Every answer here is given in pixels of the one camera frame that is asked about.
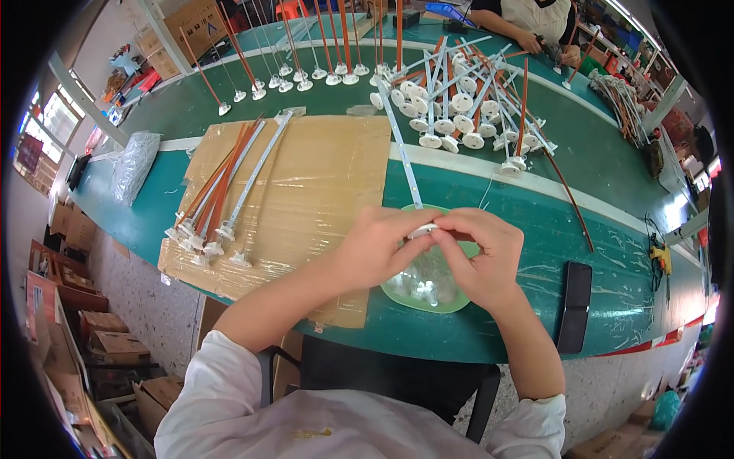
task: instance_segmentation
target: terrazzo floor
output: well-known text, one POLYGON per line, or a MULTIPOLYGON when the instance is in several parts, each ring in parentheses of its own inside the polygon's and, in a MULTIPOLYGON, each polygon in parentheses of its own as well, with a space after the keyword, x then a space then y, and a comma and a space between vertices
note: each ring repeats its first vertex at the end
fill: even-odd
MULTIPOLYGON (((123 318, 159 364, 169 373, 183 377, 196 348, 205 296, 176 280, 162 278, 156 267, 134 254, 121 253, 103 231, 95 235, 88 263, 95 285, 109 298, 110 311, 123 318)), ((643 353, 565 361, 567 415, 563 452, 605 429, 623 424, 641 400, 655 391, 662 377, 677 381, 698 333, 698 327, 686 328, 678 343, 643 353)), ((503 377, 488 430, 517 405, 508 367, 500 367, 503 377)), ((454 428, 462 433, 468 426, 472 405, 473 397, 454 423, 454 428)))

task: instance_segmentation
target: power adapter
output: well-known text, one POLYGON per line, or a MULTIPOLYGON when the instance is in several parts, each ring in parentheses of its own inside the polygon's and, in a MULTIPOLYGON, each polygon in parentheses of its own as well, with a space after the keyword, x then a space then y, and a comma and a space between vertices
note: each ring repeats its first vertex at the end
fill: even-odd
MULTIPOLYGON (((415 10, 403 11, 403 30, 413 27, 421 20, 421 14, 415 10)), ((398 15, 393 16, 393 27, 398 28, 398 15)))

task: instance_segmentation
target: green plastic bowl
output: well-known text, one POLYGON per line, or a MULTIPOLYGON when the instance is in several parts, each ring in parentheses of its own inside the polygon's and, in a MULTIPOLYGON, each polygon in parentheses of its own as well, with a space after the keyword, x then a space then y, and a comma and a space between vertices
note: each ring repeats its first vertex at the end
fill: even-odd
MULTIPOLYGON (((444 214, 448 212, 448 209, 444 207, 431 206, 430 204, 424 204, 423 207, 429 209, 438 209, 444 214)), ((415 206, 410 204, 409 206, 403 207, 402 210, 405 210, 406 212, 411 212, 415 210, 415 206)), ((469 258, 479 254, 479 246, 475 242, 459 241, 459 246, 464 250, 464 253, 466 253, 466 256, 469 258)), ((454 298, 454 301, 451 301, 450 303, 440 303, 438 306, 434 307, 426 301, 416 300, 413 297, 398 296, 394 292, 392 292, 385 283, 380 285, 380 287, 382 288, 382 291, 395 303, 407 306, 408 308, 420 309, 421 311, 425 312, 434 312, 436 314, 449 314, 451 312, 456 312, 469 304, 469 298, 466 297, 461 289, 458 289, 457 296, 456 298, 454 298)))

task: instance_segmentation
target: black phone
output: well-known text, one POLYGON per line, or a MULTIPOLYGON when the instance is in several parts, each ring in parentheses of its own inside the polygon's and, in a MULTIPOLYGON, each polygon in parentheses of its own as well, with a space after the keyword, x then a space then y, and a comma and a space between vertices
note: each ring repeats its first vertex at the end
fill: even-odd
POLYGON ((566 292, 556 342, 559 354, 578 354, 584 347, 591 298, 592 267, 569 261, 566 263, 566 292))

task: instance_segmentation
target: teal table surface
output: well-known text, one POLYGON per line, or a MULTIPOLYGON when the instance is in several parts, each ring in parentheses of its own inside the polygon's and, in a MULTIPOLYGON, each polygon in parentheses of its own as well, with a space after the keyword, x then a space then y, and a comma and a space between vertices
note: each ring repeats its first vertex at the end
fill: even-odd
MULTIPOLYGON (((272 24, 269 29, 272 40, 278 39, 277 33, 283 33, 277 24, 272 24)), ((238 40, 246 50, 257 49, 256 44, 251 46, 254 32, 248 32, 240 34, 238 40)), ((406 31, 405 39, 435 43, 441 32, 439 26, 427 24, 406 31)), ((390 33, 386 28, 385 36, 393 37, 390 33)), ((467 40, 474 38, 473 33, 478 32, 470 32, 467 40)), ((317 36, 312 33, 312 38, 316 40, 317 36)), ((490 54, 505 43, 503 38, 494 37, 483 42, 480 48, 490 54)), ((336 62, 333 48, 330 51, 333 62, 336 62)), ((384 52, 385 60, 394 62, 395 49, 386 47, 384 52)), ((374 62, 373 46, 361 46, 360 53, 364 63, 374 62)), ((317 48, 316 56, 325 68, 324 49, 317 48)), ((403 60, 414 62, 421 56, 422 51, 406 48, 403 60)), ((309 48, 299 49, 298 57, 304 68, 313 68, 313 55, 309 48)), ((272 56, 266 55, 265 58, 272 67, 272 56)), ((248 62, 255 75, 267 81, 269 73, 263 57, 250 57, 248 62)), ((521 62, 520 59, 515 64, 521 65, 521 62)), ((249 87, 238 60, 225 66, 238 88, 249 87)), ((533 60, 530 69, 548 80, 558 77, 540 61, 533 60)), ((206 69, 205 72, 219 97, 231 103, 233 87, 223 66, 206 69)), ((309 115, 344 114, 355 104, 369 103, 368 94, 374 92, 374 88, 367 80, 362 78, 351 87, 343 84, 327 87, 324 82, 314 82, 313 89, 305 93, 292 90, 281 94, 269 90, 261 101, 252 101, 248 96, 245 101, 233 104, 225 116, 219 117, 201 75, 195 73, 147 94, 139 104, 134 102, 134 109, 120 128, 127 134, 149 129, 163 134, 164 140, 172 140, 200 136, 215 123, 251 120, 261 113, 271 117, 289 106, 306 106, 309 115)), ((575 84, 582 81, 574 79, 574 92, 580 96, 583 91, 577 92, 575 84)), ((517 86, 522 89, 521 80, 517 86)), ((586 96, 596 97, 593 93, 586 96)), ((678 211, 671 207, 673 198, 649 177, 639 152, 621 138, 611 124, 563 93, 533 81, 528 86, 528 107, 534 115, 548 119, 543 130, 559 145, 555 160, 572 188, 634 216, 641 217, 650 212, 658 224, 675 225, 672 216, 680 215, 676 215, 678 211)), ((405 142, 416 144, 417 133, 407 126, 408 119, 398 116, 405 142)), ((461 148, 460 153, 495 163, 504 160, 504 152, 493 152, 489 146, 478 151, 461 148)), ((544 157, 531 154, 528 160, 532 169, 527 173, 558 181, 544 157)), ((184 193, 181 182, 187 165, 188 157, 183 151, 160 152, 134 205, 127 208, 112 202, 109 193, 112 165, 106 161, 93 162, 72 196, 105 232, 155 266, 164 238, 163 231, 173 224, 174 212, 178 210, 184 193)), ((491 178, 427 165, 415 165, 414 172, 424 202, 447 208, 478 206, 491 182, 491 178)), ((400 208, 411 202, 402 167, 399 162, 390 160, 383 205, 400 208)), ((495 180, 491 182, 484 202, 489 203, 489 212, 525 232, 526 242, 517 279, 552 336, 559 323, 565 263, 574 260, 593 266, 589 324, 583 352, 578 356, 609 353, 641 344, 682 326, 697 317, 698 312, 702 314, 700 271, 678 253, 673 253, 675 269, 670 303, 666 301, 664 284, 658 292, 651 291, 650 263, 645 255, 646 234, 582 209, 597 249, 590 253, 573 208, 565 200, 495 180)), ((299 323, 297 329, 315 333, 313 323, 306 321, 299 323)), ((506 361, 504 346, 492 317, 474 304, 455 314, 431 314, 398 305, 379 288, 370 292, 363 329, 326 327, 317 336, 356 347, 419 358, 506 361)))

